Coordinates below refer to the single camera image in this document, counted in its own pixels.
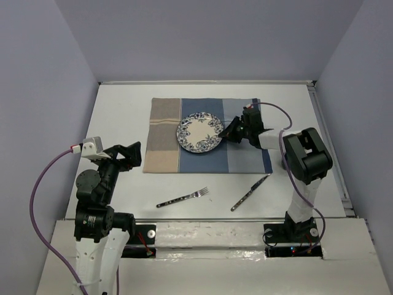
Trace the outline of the blue beige checked cloth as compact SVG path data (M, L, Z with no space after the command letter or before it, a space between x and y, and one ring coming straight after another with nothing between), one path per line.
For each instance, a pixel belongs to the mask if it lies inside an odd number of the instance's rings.
M177 128L182 119L196 112L208 112L225 126L243 108L259 105L258 98L153 98L151 101L149 133L144 173L272 173L267 150L256 149L248 140L231 143L222 140L211 151L193 153L177 141Z

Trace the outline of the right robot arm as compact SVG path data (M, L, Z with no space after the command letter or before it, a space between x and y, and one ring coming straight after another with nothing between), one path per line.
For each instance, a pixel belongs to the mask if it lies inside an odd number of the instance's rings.
M285 220L266 225L270 246L294 243L310 234L314 224L316 192L333 165L314 128L293 132L265 128L256 104L226 121L217 114L195 112L173 123L176 149L156 151L148 146L144 176L124 182L123 202L145 218L221 218L235 211L254 191L275 198L284 189L277 179L267 188L262 180L273 174L269 152L281 155L294 193Z

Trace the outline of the silver knife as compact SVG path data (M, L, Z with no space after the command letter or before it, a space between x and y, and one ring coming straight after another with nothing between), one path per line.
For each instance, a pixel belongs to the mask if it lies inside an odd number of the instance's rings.
M249 191L241 197L230 209L231 212L235 211L245 200L247 200L253 193L254 191L271 175L271 173L266 174L263 176L261 179L259 179L256 183L254 183Z

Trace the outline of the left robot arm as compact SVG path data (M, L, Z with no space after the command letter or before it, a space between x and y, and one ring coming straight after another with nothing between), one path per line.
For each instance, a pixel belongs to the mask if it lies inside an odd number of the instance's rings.
M141 165L141 144L103 149L99 138L89 138L82 143L81 156L98 168L76 178L76 287L87 294L112 294L123 249L136 235L136 221L131 213L115 212L110 203L119 173Z

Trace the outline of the blue white patterned plate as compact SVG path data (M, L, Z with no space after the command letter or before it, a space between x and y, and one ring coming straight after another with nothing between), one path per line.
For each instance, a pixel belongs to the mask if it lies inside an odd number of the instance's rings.
M221 143L222 121L208 112L196 112L183 118L176 130L179 145L188 152L201 154L212 151Z

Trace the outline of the dark green mug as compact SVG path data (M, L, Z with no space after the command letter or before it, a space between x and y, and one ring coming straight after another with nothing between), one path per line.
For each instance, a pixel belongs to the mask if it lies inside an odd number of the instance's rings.
M285 156L285 157L283 157L282 159L281 159L281 166L282 166L282 168L285 170L286 169L286 163L287 163L287 157Z

